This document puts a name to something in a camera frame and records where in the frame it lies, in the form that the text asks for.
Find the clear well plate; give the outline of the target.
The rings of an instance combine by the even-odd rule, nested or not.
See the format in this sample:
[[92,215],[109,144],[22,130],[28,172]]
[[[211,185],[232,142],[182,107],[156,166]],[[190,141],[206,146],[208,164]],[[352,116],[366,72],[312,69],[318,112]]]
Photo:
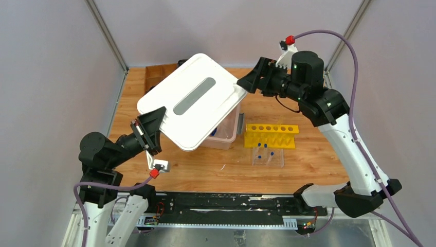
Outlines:
[[[272,158],[271,162],[268,162],[267,160],[271,152],[274,153],[274,157]],[[260,161],[257,159],[258,155],[262,156]],[[259,150],[257,150],[257,147],[254,147],[251,150],[251,164],[253,166],[276,166],[283,168],[284,150],[268,148],[268,152],[265,152],[264,146],[260,147]]]

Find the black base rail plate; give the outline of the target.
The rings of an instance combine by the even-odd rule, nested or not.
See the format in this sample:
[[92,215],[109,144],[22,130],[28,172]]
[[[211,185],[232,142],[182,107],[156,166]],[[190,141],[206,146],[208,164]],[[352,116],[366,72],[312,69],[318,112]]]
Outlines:
[[314,229],[324,207],[310,208],[289,194],[158,192],[138,227]]

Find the yellow test tube rack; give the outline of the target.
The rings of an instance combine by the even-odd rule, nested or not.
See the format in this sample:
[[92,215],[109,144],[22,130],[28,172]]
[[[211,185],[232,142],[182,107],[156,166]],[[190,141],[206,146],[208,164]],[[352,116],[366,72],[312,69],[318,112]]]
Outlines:
[[267,144],[274,149],[295,149],[295,135],[299,134],[298,125],[271,125],[248,123],[244,133],[244,148]]

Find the brown compartment tray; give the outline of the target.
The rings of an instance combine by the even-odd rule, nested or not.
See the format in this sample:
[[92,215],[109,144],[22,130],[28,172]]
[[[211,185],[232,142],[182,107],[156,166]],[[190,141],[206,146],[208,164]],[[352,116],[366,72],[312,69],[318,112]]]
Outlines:
[[176,63],[147,66],[144,80],[144,93],[148,93],[176,69]]

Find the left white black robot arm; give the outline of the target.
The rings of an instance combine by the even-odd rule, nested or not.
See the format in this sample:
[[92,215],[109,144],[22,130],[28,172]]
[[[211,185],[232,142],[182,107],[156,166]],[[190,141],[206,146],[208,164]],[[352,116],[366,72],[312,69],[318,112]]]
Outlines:
[[166,107],[139,115],[131,122],[132,133],[116,142],[100,132],[85,135],[80,142],[79,161],[83,176],[74,188],[81,211],[81,246],[125,246],[139,217],[157,207],[156,189],[150,185],[164,165],[156,165],[150,176],[131,187],[120,185],[123,175],[115,168],[145,152],[161,152],[160,126]]

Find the white plastic lid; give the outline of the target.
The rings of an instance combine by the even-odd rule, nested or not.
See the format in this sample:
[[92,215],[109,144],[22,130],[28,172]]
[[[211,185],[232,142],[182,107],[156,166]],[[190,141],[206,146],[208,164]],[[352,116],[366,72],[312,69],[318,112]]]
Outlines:
[[206,54],[195,54],[137,102],[140,114],[166,107],[160,130],[184,151],[193,151],[247,92],[237,78]]

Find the blue capped glass rod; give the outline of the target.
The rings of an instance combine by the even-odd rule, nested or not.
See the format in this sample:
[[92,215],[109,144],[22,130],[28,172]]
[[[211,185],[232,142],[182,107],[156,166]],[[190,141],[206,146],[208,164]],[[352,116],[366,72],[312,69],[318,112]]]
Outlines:
[[215,129],[210,133],[210,136],[215,136],[215,135],[216,135],[216,132],[217,132],[217,128],[215,128]]

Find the pink plastic bin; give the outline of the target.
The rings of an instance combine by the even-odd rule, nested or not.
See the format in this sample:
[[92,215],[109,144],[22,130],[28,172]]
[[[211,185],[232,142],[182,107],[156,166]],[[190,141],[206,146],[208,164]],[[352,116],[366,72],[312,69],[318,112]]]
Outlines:
[[241,104],[238,104],[217,126],[214,135],[209,135],[201,147],[228,150],[238,134],[242,132],[244,114],[240,112]]

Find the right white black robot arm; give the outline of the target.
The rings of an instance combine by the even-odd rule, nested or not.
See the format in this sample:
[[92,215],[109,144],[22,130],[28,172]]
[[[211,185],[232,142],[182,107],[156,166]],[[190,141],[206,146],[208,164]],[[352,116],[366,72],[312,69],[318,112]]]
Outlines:
[[324,86],[324,62],[312,51],[298,51],[290,63],[261,57],[254,68],[237,81],[249,93],[294,100],[329,141],[343,164],[349,181],[320,186],[306,184],[294,192],[294,209],[301,215],[314,207],[337,207],[357,218],[380,207],[384,199],[399,192],[399,180],[389,178],[376,164],[356,129],[350,127],[350,107],[340,92]]

